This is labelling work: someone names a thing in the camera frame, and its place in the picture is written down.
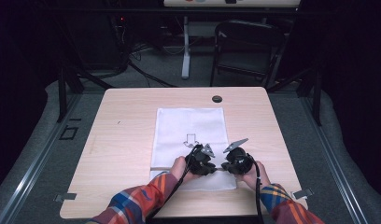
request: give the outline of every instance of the person's right hand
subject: person's right hand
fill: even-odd
[[[260,169],[260,175],[261,175],[261,187],[260,189],[263,189],[264,187],[270,185],[269,177],[266,174],[266,170],[264,168],[264,165],[257,161],[258,167]],[[255,168],[255,164],[252,165],[251,170],[248,171],[248,173],[244,175],[235,175],[236,179],[239,181],[244,181],[246,184],[252,188],[254,191],[257,188],[257,170]]]

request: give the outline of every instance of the hand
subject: hand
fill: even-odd
[[[179,180],[181,178],[181,176],[184,174],[184,170],[185,170],[186,166],[187,166],[187,163],[185,161],[185,157],[180,156],[180,157],[176,158],[176,160],[174,161],[174,164],[170,169],[170,173],[173,176],[175,176],[177,180]],[[186,182],[188,182],[192,179],[199,178],[199,177],[200,177],[199,175],[194,175],[193,173],[188,172],[185,175],[184,181],[182,182],[182,184],[185,184]]]
[[[263,189],[264,187],[270,185],[269,177],[266,174],[266,170],[264,168],[264,165],[257,161],[258,167],[260,169],[260,175],[261,175],[261,187],[260,189]],[[251,170],[248,171],[248,173],[244,175],[235,175],[236,179],[240,181],[246,182],[246,184],[252,188],[253,190],[256,190],[257,188],[257,169],[255,168],[255,164],[252,165]]]

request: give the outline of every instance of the round black object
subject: round black object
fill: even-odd
[[[218,95],[213,96],[213,102],[214,103],[220,103],[220,102],[222,102],[222,97],[220,97]]]

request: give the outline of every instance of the chair back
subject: chair back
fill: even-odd
[[[229,38],[271,47],[279,47],[285,40],[281,30],[273,25],[249,21],[224,21],[217,25],[215,35],[217,41],[220,38]]]

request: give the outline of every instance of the person's left hand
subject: person's left hand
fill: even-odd
[[[186,166],[187,166],[187,162],[185,161],[185,157],[180,156],[180,157],[176,158],[176,160],[174,161],[174,164],[170,169],[170,173],[173,176],[175,176],[177,180],[179,180],[181,178],[181,176],[184,174],[184,170],[185,170]],[[182,182],[182,184],[185,184],[186,182],[188,182],[192,179],[199,178],[199,177],[200,177],[199,175],[194,175],[192,172],[188,172],[185,175],[184,181]]]

